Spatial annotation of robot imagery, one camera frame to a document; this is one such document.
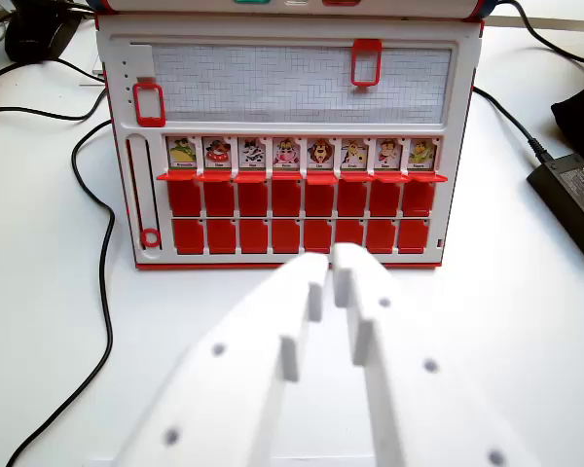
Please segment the red flip-down tile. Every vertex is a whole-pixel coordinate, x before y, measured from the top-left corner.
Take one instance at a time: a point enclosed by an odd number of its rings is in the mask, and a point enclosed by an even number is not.
[[[205,170],[196,178],[200,182],[226,182],[232,179],[232,171],[215,168],[213,170]]]
[[[363,243],[363,224],[358,219],[340,219],[335,226],[336,243]]]
[[[266,170],[241,170],[234,179],[236,183],[264,183]]]
[[[294,219],[272,220],[274,253],[298,253],[301,243],[301,226]]]
[[[395,183],[372,182],[370,192],[370,215],[374,217],[395,217],[398,214],[400,186]]]
[[[338,177],[336,177],[333,172],[308,172],[308,185],[335,185],[336,183],[338,183]]]
[[[192,180],[197,176],[197,171],[190,168],[176,168],[170,170],[169,172],[165,172],[162,175],[158,176],[159,180],[166,180],[166,181],[174,181],[174,182],[181,182],[185,180]]]
[[[422,219],[400,221],[398,252],[422,254],[428,241],[428,226]]]
[[[266,216],[269,207],[269,187],[266,183],[239,183],[237,203],[240,216]]]
[[[230,182],[204,182],[203,197],[208,216],[234,215],[234,187]]]
[[[269,246],[269,227],[263,219],[240,219],[240,248],[242,253],[266,253]]]
[[[427,217],[435,198],[435,186],[430,183],[411,181],[405,185],[402,211],[407,217]]]
[[[338,185],[338,215],[363,217],[368,187],[363,182],[340,180]]]
[[[374,174],[377,180],[381,180],[384,183],[407,183],[411,181],[409,175],[405,175],[399,171],[382,170]]]
[[[173,233],[178,254],[203,254],[203,225],[198,219],[173,219]]]
[[[388,219],[370,219],[366,233],[366,248],[370,253],[393,253],[396,226]]]
[[[301,185],[297,180],[273,180],[273,215],[295,217],[301,211]]]
[[[210,254],[236,253],[236,226],[229,219],[208,219],[207,246]]]
[[[273,180],[303,180],[303,175],[295,170],[273,170]]]
[[[303,241],[306,251],[329,253],[331,251],[331,225],[324,219],[306,220]]]
[[[173,216],[199,216],[201,214],[201,194],[194,180],[168,182],[168,202]]]
[[[416,180],[417,182],[443,183],[448,181],[448,177],[439,175],[437,172],[409,172],[409,176],[412,180]]]
[[[305,215],[331,217],[335,187],[332,185],[305,185]]]
[[[375,178],[374,175],[359,170],[343,170],[340,176],[341,180],[347,182],[371,182]]]

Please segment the gripper screw hole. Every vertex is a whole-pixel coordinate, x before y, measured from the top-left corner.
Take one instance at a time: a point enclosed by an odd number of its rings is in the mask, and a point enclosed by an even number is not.
[[[179,430],[177,428],[169,428],[164,432],[164,443],[167,446],[173,446],[179,440]]]
[[[424,369],[429,373],[437,373],[439,371],[439,365],[432,358],[427,358],[424,360]]]
[[[489,462],[492,465],[504,465],[504,455],[499,450],[489,452]]]
[[[225,353],[225,345],[223,343],[216,343],[212,347],[212,354],[215,357],[220,357]]]

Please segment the grid pattern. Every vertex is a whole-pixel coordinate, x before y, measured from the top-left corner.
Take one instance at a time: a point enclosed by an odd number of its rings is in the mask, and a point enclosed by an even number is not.
[[[179,122],[441,123],[451,51],[383,50],[381,80],[350,82],[350,49],[153,46],[166,117]],[[373,59],[357,60],[369,81]]]

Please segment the red tab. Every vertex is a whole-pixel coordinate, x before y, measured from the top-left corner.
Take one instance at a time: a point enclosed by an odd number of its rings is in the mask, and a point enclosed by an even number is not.
[[[448,181],[448,177],[439,175],[436,172],[409,172],[409,177],[417,182],[426,183],[442,183]]]
[[[374,177],[368,172],[352,172],[342,170],[340,177],[347,182],[370,182],[374,180]]]
[[[244,170],[234,179],[236,183],[264,183],[266,170]]]
[[[193,169],[173,169],[158,176],[158,180],[167,182],[184,182],[192,180],[197,176],[197,171]]]
[[[335,185],[338,177],[333,172],[308,172],[308,184],[310,185]]]
[[[294,170],[274,170],[273,180],[302,180],[303,175],[301,172],[295,172]]]
[[[231,179],[231,170],[206,170],[197,176],[197,181],[199,182],[227,182]]]
[[[374,176],[383,183],[407,183],[411,181],[411,178],[402,172],[375,172]]]

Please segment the guess who game board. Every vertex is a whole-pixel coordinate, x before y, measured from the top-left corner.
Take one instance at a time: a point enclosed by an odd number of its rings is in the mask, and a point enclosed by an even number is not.
[[[192,3],[91,1],[136,265],[439,266],[490,2]]]

